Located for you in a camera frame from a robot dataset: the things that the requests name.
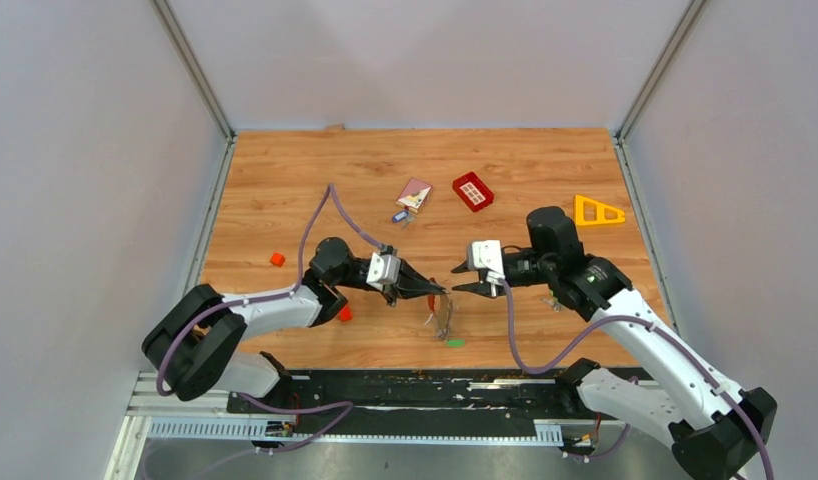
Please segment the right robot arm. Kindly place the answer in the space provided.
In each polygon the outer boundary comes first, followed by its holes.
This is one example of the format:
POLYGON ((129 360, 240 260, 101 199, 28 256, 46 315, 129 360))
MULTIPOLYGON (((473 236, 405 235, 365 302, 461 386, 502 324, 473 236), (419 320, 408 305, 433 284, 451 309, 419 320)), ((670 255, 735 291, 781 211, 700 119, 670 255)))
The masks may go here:
POLYGON ((498 240, 474 241, 454 272, 475 271, 461 290, 505 297, 510 351, 529 375, 559 364, 589 334, 601 330, 624 347, 660 386, 659 392, 623 380, 582 358, 562 371, 556 403, 569 417, 607 414, 669 448, 694 479, 732 479, 753 458, 775 476, 767 449, 776 400, 762 387, 745 389, 708 363, 672 330, 610 260, 588 254, 573 219, 557 207, 526 217, 530 244, 513 253, 498 240), (548 364, 530 367, 515 339, 515 287, 544 284, 555 301, 586 323, 548 364))

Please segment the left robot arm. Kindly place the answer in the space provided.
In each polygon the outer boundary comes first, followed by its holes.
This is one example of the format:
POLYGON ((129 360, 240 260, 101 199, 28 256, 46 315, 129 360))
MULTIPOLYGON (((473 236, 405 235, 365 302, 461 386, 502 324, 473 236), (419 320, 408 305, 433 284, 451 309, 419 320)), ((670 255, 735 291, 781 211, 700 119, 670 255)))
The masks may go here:
POLYGON ((278 413, 291 400, 283 366, 267 352, 244 354, 239 344, 332 321, 348 304, 343 287, 379 294, 390 306, 446 292, 391 246, 360 258, 343 239, 328 237, 298 286, 255 294, 221 294, 209 284, 192 288, 147 334, 141 351, 157 369, 165 395, 191 401, 213 389, 241 392, 278 413))

